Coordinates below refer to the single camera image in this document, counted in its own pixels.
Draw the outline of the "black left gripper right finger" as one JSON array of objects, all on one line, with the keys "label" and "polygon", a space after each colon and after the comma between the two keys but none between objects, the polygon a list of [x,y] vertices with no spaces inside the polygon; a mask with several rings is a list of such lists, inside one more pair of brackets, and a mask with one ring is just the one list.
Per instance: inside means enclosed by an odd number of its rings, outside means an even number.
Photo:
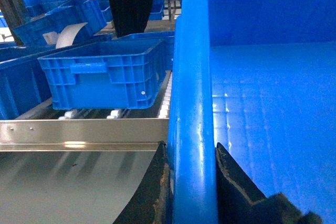
[{"label": "black left gripper right finger", "polygon": [[283,193],[266,197],[221,143],[215,157],[219,223],[322,223],[314,212],[302,214]]}]

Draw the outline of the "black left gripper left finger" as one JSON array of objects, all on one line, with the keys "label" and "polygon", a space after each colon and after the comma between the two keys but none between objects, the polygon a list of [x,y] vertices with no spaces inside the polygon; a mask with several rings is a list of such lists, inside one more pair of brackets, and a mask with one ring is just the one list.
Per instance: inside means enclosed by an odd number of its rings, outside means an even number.
[{"label": "black left gripper left finger", "polygon": [[160,142],[138,188],[114,223],[172,223],[170,174],[166,144]]}]

